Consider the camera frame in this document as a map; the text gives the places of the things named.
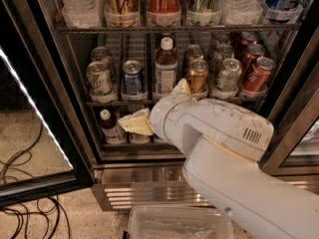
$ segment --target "bottle cap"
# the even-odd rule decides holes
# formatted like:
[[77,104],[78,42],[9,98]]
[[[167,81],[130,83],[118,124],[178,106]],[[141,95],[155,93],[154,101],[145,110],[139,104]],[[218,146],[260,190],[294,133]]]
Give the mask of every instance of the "bottle cap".
[[160,47],[163,50],[171,50],[172,49],[172,38],[170,37],[164,37],[160,41]]
[[111,114],[108,110],[104,109],[104,110],[101,110],[100,116],[102,120],[108,120],[111,117]]

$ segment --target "beverage cooler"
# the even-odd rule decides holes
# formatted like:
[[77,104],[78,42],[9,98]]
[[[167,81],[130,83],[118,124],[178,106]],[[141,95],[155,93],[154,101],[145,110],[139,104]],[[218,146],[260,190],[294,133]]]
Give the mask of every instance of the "beverage cooler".
[[[209,206],[185,181],[185,157],[175,146],[157,135],[129,132],[122,140],[111,141],[100,128],[101,111],[108,110],[119,120],[141,109],[151,110],[165,95],[168,84],[157,79],[161,37],[173,39],[177,70],[171,77],[177,81],[189,46],[199,46],[203,58],[215,61],[218,54],[211,52],[211,40],[228,35],[232,41],[228,45],[236,47],[235,58],[238,53],[244,57],[241,45],[249,41],[245,33],[256,36],[263,56],[273,62],[267,83],[256,90],[238,76],[238,85],[229,95],[215,88],[218,74],[214,78],[209,73],[202,92],[192,94],[198,99],[221,99],[270,120],[274,135],[259,167],[319,193],[319,0],[299,0],[288,18],[268,17],[276,11],[265,0],[253,0],[249,15],[240,17],[232,15],[226,0],[219,0],[210,11],[198,9],[200,0],[193,4],[191,0],[157,0],[174,3],[174,10],[163,11],[154,0],[123,0],[120,9],[114,1],[95,0],[87,7],[81,3],[82,13],[73,13],[66,9],[71,0],[1,0],[1,70],[17,82],[17,90],[22,88],[15,95],[21,92],[24,104],[31,104],[25,109],[41,116],[66,168],[19,181],[2,178],[0,206],[84,187],[92,188],[105,211],[163,203]],[[90,6],[94,10],[86,12]],[[109,77],[112,87],[101,95],[95,93],[94,74],[89,70],[106,64],[96,58],[101,52],[93,53],[97,47],[108,52],[111,61],[106,63],[114,66],[111,75],[103,76]],[[132,65],[138,68],[135,81],[143,77],[139,94],[134,93],[136,82],[126,71],[127,63],[130,70]],[[45,162],[50,166],[51,159]]]

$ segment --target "ventilation grille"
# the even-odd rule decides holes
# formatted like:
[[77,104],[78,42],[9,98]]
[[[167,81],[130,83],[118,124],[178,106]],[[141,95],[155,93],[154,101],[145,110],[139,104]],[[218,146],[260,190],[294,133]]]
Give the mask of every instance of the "ventilation grille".
[[251,142],[259,143],[259,140],[261,138],[261,134],[259,132],[256,132],[254,130],[247,128],[242,137],[251,141]]

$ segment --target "led light strip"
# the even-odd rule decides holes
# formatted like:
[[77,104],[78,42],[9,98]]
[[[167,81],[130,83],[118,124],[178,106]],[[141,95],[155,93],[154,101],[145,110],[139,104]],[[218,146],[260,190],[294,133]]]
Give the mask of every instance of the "led light strip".
[[220,143],[218,143],[217,141],[214,141],[213,139],[209,138],[209,137],[206,136],[206,135],[203,135],[202,137],[203,137],[204,139],[206,139],[207,141],[209,141],[210,143],[212,143],[212,144],[213,144],[214,146],[216,146],[217,148],[223,150],[224,152],[226,152],[226,153],[228,153],[228,154],[230,154],[230,155],[232,155],[232,156],[235,156],[235,157],[237,157],[237,158],[243,159],[243,160],[248,161],[248,162],[253,162],[253,163],[256,162],[256,161],[253,160],[253,159],[250,159],[250,158],[248,158],[248,157],[245,157],[245,156],[243,156],[243,155],[241,155],[241,154],[238,154],[238,153],[236,153],[236,152],[230,150],[229,148],[225,147],[224,145],[221,145]]
[[58,141],[56,140],[56,138],[54,137],[54,135],[52,134],[52,132],[49,129],[49,126],[46,124],[46,122],[43,119],[43,116],[40,114],[39,110],[36,107],[36,104],[33,102],[33,100],[31,99],[30,95],[28,94],[27,89],[24,87],[23,83],[20,81],[20,78],[18,76],[18,74],[16,73],[16,71],[14,70],[14,68],[12,67],[10,61],[8,60],[8,57],[6,56],[6,54],[4,53],[4,51],[2,50],[2,48],[0,47],[0,57],[2,58],[2,60],[4,61],[4,63],[6,64],[9,72],[11,73],[11,75],[13,76],[13,78],[16,80],[16,83],[18,84],[18,86],[20,87],[21,91],[24,93],[25,97],[28,99],[30,105],[34,108],[36,114],[38,115],[38,117],[40,118],[43,126],[47,129],[49,136],[52,138],[53,142],[56,144],[56,146],[58,147],[58,149],[60,150],[60,152],[62,153],[64,159],[67,161],[67,164],[70,166],[70,169],[73,169],[73,165],[70,163],[68,157],[66,156],[65,152],[63,151],[63,149],[60,147]]

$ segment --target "white robotic arm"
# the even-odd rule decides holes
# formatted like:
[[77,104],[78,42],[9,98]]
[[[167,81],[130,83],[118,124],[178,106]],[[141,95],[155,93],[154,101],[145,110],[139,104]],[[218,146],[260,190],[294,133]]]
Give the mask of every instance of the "white robotic arm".
[[269,121],[227,102],[172,93],[150,122],[185,154],[189,185],[253,236],[319,238],[319,196],[258,167],[273,134]]

